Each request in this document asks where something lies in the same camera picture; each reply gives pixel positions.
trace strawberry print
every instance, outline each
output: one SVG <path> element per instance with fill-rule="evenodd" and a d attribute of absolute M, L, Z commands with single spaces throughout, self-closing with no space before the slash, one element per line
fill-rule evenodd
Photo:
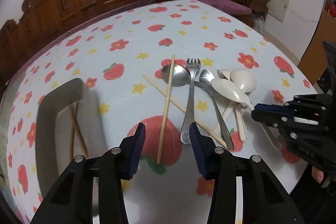
<path fill-rule="evenodd" d="M 12 160 L 13 160 L 13 156 L 11 153 L 9 153 L 8 155 L 8 166 L 9 168 L 12 168 Z"/>
<path fill-rule="evenodd" d="M 17 169 L 17 176 L 19 183 L 22 185 L 23 193 L 26 194 L 28 192 L 28 178 L 26 167 L 23 164 Z"/>
<path fill-rule="evenodd" d="M 106 32 L 107 30 L 111 30 L 113 25 L 106 25 L 104 28 L 100 29 L 102 32 Z"/>
<path fill-rule="evenodd" d="M 37 66 L 34 70 L 33 70 L 33 74 L 37 73 L 37 71 L 39 70 L 40 66 Z"/>
<path fill-rule="evenodd" d="M 113 63 L 108 69 L 104 70 L 103 77 L 106 80 L 114 80 L 120 78 L 124 73 L 125 67 L 123 64 Z"/>
<path fill-rule="evenodd" d="M 231 19 L 226 17 L 217 17 L 221 22 L 232 22 Z"/>
<path fill-rule="evenodd" d="M 204 43 L 204 48 L 209 48 L 210 50 L 214 51 L 216 48 L 218 48 L 217 45 L 215 45 L 213 42 L 205 42 Z"/>
<path fill-rule="evenodd" d="M 241 30 L 235 29 L 233 32 L 239 37 L 248 37 L 248 35 Z"/>
<path fill-rule="evenodd" d="M 70 62 L 66 67 L 65 70 L 70 70 L 75 65 L 75 62 Z"/>
<path fill-rule="evenodd" d="M 215 180 L 205 180 L 203 177 L 199 177 L 196 188 L 197 195 L 208 195 L 212 197 Z"/>
<path fill-rule="evenodd" d="M 75 48 L 74 50 L 72 50 L 71 52 L 69 52 L 68 57 L 74 56 L 78 51 L 79 51 L 79 49 Z"/>
<path fill-rule="evenodd" d="M 97 78 L 88 78 L 86 80 L 85 86 L 88 88 L 94 88 L 96 86 Z"/>
<path fill-rule="evenodd" d="M 70 39 L 70 40 L 65 44 L 65 46 L 66 46 L 66 47 L 73 46 L 73 45 L 75 45 L 81 38 L 82 38 L 82 36 L 81 36 L 81 35 L 78 35 L 78 36 L 76 36 L 75 38 Z"/>
<path fill-rule="evenodd" d="M 24 103 L 25 103 L 25 104 L 29 103 L 29 100 L 30 100 L 30 98 L 31 98 L 32 96 L 33 96 L 33 92 L 32 92 L 32 91 L 28 92 L 28 93 L 26 94 L 26 98 L 25 98 Z"/>
<path fill-rule="evenodd" d="M 199 8 L 198 5 L 189 5 L 188 7 L 189 7 L 189 8 L 192 8 L 192 9 L 197 9 L 197 8 Z"/>
<path fill-rule="evenodd" d="M 123 48 L 126 47 L 129 41 L 126 41 L 124 39 L 119 39 L 116 42 L 113 42 L 110 47 L 110 51 L 113 52 L 115 50 L 122 50 Z"/>
<path fill-rule="evenodd" d="M 162 30 L 165 27 L 165 25 L 161 25 L 161 24 L 156 24 L 156 25 L 152 25 L 150 27 L 148 27 L 147 29 L 151 32 L 157 32 Z"/>
<path fill-rule="evenodd" d="M 32 122 L 30 126 L 30 131 L 27 134 L 27 141 L 29 143 L 29 147 L 33 147 L 33 143 L 35 142 L 35 136 L 36 136 L 36 123 Z"/>
<path fill-rule="evenodd" d="M 272 90 L 272 93 L 274 94 L 274 100 L 277 103 L 280 103 L 280 104 L 284 103 L 284 97 L 281 95 L 280 90 Z"/>
<path fill-rule="evenodd" d="M 290 77 L 294 78 L 294 70 L 285 59 L 283 59 L 281 56 L 276 56 L 274 58 L 274 63 L 281 72 L 286 72 Z"/>
<path fill-rule="evenodd" d="M 170 119 L 167 119 L 161 163 L 159 165 L 156 164 L 162 118 L 163 116 L 154 116 L 141 121 L 146 126 L 146 138 L 142 149 L 142 159 L 147 160 L 152 170 L 160 175 L 166 172 L 165 166 L 171 166 L 179 160 L 183 146 L 180 141 L 179 130 Z M 138 124 L 129 131 L 127 136 L 133 136 L 137 127 Z"/>
<path fill-rule="evenodd" d="M 42 100 L 44 99 L 45 95 L 42 95 L 39 99 L 39 101 L 37 102 L 38 105 L 40 105 L 42 103 Z"/>
<path fill-rule="evenodd" d="M 253 67 L 259 68 L 259 64 L 254 61 L 254 58 L 249 54 L 239 53 L 239 58 L 237 59 L 239 63 L 242 63 L 245 68 L 252 69 Z"/>
<path fill-rule="evenodd" d="M 151 13 L 160 13 L 167 11 L 167 7 L 156 7 L 149 10 Z"/>
<path fill-rule="evenodd" d="M 310 83 L 309 83 L 309 81 L 307 79 L 303 80 L 303 84 L 304 84 L 305 87 L 307 87 L 307 88 L 310 89 Z"/>
<path fill-rule="evenodd" d="M 181 17 L 182 15 L 179 15 L 179 14 L 172 14 L 170 15 L 171 18 L 179 18 Z"/>
<path fill-rule="evenodd" d="M 183 25 L 191 25 L 192 22 L 191 21 L 182 21 L 181 24 L 183 24 Z"/>
<path fill-rule="evenodd" d="M 170 46 L 172 45 L 173 41 L 169 38 L 165 38 L 165 39 L 162 39 L 160 42 L 159 42 L 159 46 Z"/>
<path fill-rule="evenodd" d="M 45 77 L 45 79 L 44 79 L 44 82 L 45 82 L 45 83 L 48 83 L 48 82 L 50 81 L 50 79 L 53 77 L 54 74 L 55 74 L 54 71 L 49 72 L 49 73 L 46 75 L 46 77 Z"/>

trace table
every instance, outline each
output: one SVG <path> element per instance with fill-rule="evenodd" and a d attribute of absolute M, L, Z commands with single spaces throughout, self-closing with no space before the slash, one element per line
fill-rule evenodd
<path fill-rule="evenodd" d="M 275 46 L 234 17 L 196 0 L 177 0 L 123 12 L 80 30 L 37 59 L 26 71 L 14 101 L 8 134 L 8 175 L 13 198 L 24 221 L 32 219 L 42 197 L 35 163 L 35 129 L 43 95 L 79 77 L 99 95 L 107 147 L 118 146 L 140 121 L 147 127 L 144 160 L 134 179 L 124 183 L 130 223 L 206 223 L 213 181 L 198 173 L 191 146 L 179 142 L 184 114 L 169 107 L 162 165 L 156 159 L 165 97 L 141 76 L 145 73 L 164 89 L 160 69 L 199 58 L 202 68 L 247 68 L 258 87 L 253 104 L 282 104 L 315 90 Z M 188 88 L 173 87 L 172 97 L 186 106 Z M 208 127 L 217 122 L 210 97 L 195 90 L 195 115 Z M 283 149 L 273 149 L 258 123 L 244 112 L 248 141 L 238 140 L 232 115 L 227 121 L 235 154 L 260 155 L 290 192 L 306 163 Z M 242 215 L 238 187 L 236 220 Z"/>

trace yellow star print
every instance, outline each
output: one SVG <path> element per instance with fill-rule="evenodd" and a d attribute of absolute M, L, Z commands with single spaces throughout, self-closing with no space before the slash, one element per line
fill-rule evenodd
<path fill-rule="evenodd" d="M 149 54 L 148 54 L 148 53 L 146 53 L 146 52 L 141 52 L 141 53 L 139 53 L 139 55 L 137 56 L 137 59 L 145 59 L 145 58 L 147 58 L 147 57 L 149 57 Z"/>
<path fill-rule="evenodd" d="M 89 53 L 89 54 L 94 54 L 95 52 L 97 52 L 97 49 L 92 48 L 92 49 L 89 50 L 87 53 Z"/>
<path fill-rule="evenodd" d="M 208 107 L 208 102 L 202 102 L 201 100 L 198 100 L 198 103 L 195 106 L 195 108 L 204 113 L 209 108 Z"/>
<path fill-rule="evenodd" d="M 146 88 L 145 85 L 143 85 L 142 83 L 139 85 L 133 85 L 134 89 L 132 89 L 132 93 L 138 93 L 138 94 L 142 94 L 143 90 Z"/>
<path fill-rule="evenodd" d="M 283 86 L 286 86 L 286 87 L 288 87 L 288 88 L 291 86 L 291 84 L 288 83 L 288 80 L 281 78 L 281 81 L 282 81 L 282 85 L 283 85 Z"/>
<path fill-rule="evenodd" d="M 178 33 L 179 33 L 180 35 L 186 35 L 187 32 L 185 32 L 185 31 L 179 31 Z"/>
<path fill-rule="evenodd" d="M 209 58 L 206 58 L 206 59 L 201 59 L 201 63 L 202 63 L 204 66 L 212 67 L 213 61 L 210 60 Z"/>
<path fill-rule="evenodd" d="M 54 82 L 52 85 L 51 85 L 51 87 L 54 89 L 55 87 L 57 87 L 58 86 L 58 82 L 56 81 L 56 82 Z"/>
<path fill-rule="evenodd" d="M 110 111 L 110 105 L 106 103 L 102 103 L 99 108 L 100 115 L 104 115 L 105 113 L 108 113 Z"/>

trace plastic fork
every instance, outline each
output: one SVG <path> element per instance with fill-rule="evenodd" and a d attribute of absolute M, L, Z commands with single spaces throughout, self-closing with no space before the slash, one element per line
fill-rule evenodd
<path fill-rule="evenodd" d="M 195 91 L 195 76 L 201 68 L 201 61 L 199 59 L 187 59 L 186 68 L 190 72 L 190 88 L 187 109 L 184 116 L 184 121 L 181 130 L 181 142 L 183 144 L 190 144 L 189 127 L 195 122 L 195 108 L 194 108 L 194 91 Z"/>

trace wooden chopstick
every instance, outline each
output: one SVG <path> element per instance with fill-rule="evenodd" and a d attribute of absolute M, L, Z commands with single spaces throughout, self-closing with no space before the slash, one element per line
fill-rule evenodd
<path fill-rule="evenodd" d="M 173 80 L 173 71 L 174 71 L 174 62 L 175 62 L 175 54 L 171 57 L 171 65 L 169 70 L 169 79 L 168 79 L 168 88 L 167 88 L 167 96 L 165 102 L 165 108 L 163 110 L 163 118 L 161 124 L 161 131 L 160 131 L 160 139 L 159 139 L 159 149 L 157 151 L 157 161 L 156 164 L 160 164 L 161 155 L 162 155 L 162 148 L 163 148 L 163 138 L 165 135 L 165 128 L 168 116 L 168 108 L 169 108 L 169 101 L 170 101 L 170 92 L 171 92 L 171 82 Z"/>
<path fill-rule="evenodd" d="M 75 128 L 75 131 L 77 132 L 77 136 L 78 136 L 78 139 L 79 139 L 79 144 L 82 148 L 82 151 L 84 153 L 84 156 L 86 158 L 88 158 L 88 152 L 87 152 L 87 148 L 85 146 L 85 142 L 83 140 L 83 137 L 82 137 L 82 134 L 81 134 L 81 131 L 79 129 L 79 126 L 78 126 L 78 122 L 77 122 L 77 119 L 76 119 L 76 116 L 75 116 L 75 113 L 74 113 L 74 109 L 72 107 L 71 104 L 69 104 L 69 108 L 70 108 L 70 116 L 71 116 L 71 120 L 72 120 L 72 124 Z"/>
<path fill-rule="evenodd" d="M 142 74 L 142 77 L 147 80 L 153 87 L 155 87 L 158 91 L 160 91 L 164 96 L 167 96 L 167 93 L 158 86 L 153 80 L 151 80 L 147 75 Z M 178 101 L 174 98 L 170 97 L 170 101 L 176 105 L 182 112 L 186 112 L 185 107 L 183 107 Z M 223 141 L 219 136 L 214 134 L 210 128 L 208 128 L 205 124 L 203 124 L 198 118 L 195 117 L 195 122 L 212 138 L 214 138 L 220 145 L 222 145 L 225 149 L 227 149 L 225 141 Z"/>

